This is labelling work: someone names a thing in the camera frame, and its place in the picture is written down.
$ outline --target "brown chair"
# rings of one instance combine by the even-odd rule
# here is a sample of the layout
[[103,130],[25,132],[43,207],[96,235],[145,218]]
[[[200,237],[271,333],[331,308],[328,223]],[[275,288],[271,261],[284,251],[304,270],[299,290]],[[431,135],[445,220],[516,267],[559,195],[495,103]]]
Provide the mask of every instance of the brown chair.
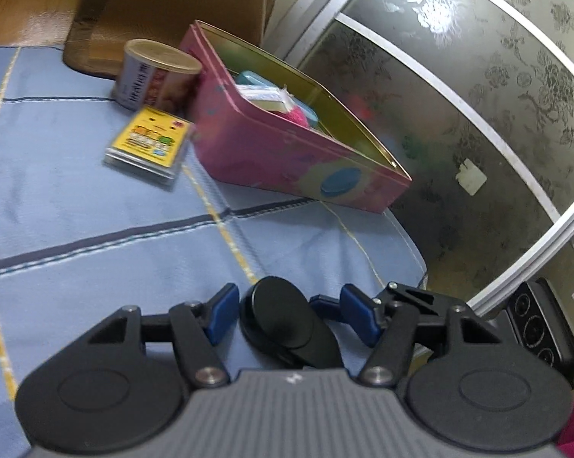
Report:
[[[274,2],[267,2],[266,22]],[[177,46],[198,19],[259,44],[261,14],[262,0],[81,0],[63,59],[77,71],[113,78],[129,39]]]

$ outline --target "can lid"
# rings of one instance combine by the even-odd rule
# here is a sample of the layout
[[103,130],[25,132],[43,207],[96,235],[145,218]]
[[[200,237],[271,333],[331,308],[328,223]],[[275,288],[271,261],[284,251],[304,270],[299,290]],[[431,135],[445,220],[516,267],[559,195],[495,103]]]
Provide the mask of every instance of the can lid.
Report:
[[137,60],[171,72],[199,74],[202,64],[193,56],[164,43],[150,39],[131,39],[124,52]]

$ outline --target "cable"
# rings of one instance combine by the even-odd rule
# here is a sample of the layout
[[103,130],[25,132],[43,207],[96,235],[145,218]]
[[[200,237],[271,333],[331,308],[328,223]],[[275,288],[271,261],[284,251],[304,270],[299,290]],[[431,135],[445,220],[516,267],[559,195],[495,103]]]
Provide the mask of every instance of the cable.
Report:
[[261,2],[261,36],[259,38],[259,46],[263,47],[265,39],[265,17],[268,13],[268,0],[263,0]]

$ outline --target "teal container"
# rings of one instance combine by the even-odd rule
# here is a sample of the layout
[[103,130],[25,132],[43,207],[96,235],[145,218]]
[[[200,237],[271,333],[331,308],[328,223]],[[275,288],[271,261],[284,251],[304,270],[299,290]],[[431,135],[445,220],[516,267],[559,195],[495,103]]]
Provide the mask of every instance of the teal container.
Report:
[[[267,79],[261,77],[259,74],[255,74],[252,71],[244,71],[238,74],[236,77],[236,84],[251,84],[254,86],[274,86],[277,87],[276,84],[271,83]],[[308,120],[308,125],[312,129],[316,129],[318,125],[318,117],[317,114],[314,112],[310,106],[306,105],[306,103],[301,102],[297,98],[294,98],[295,103],[299,106],[304,115],[306,115],[306,120]]]

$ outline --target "black round disc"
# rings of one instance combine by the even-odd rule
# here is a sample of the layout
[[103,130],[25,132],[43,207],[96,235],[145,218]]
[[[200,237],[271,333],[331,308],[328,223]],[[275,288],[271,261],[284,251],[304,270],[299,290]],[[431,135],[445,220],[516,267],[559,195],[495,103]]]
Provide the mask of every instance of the black round disc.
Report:
[[251,292],[255,321],[273,342],[289,349],[304,346],[314,330],[314,312],[288,280],[264,277]]
[[181,384],[142,353],[120,354],[105,350],[90,363],[56,357],[29,375],[15,402],[28,439],[61,453],[104,454],[162,430],[182,404]]
[[407,402],[432,433],[476,451],[513,453],[554,439],[571,415],[566,380],[518,345],[472,345],[420,368]]

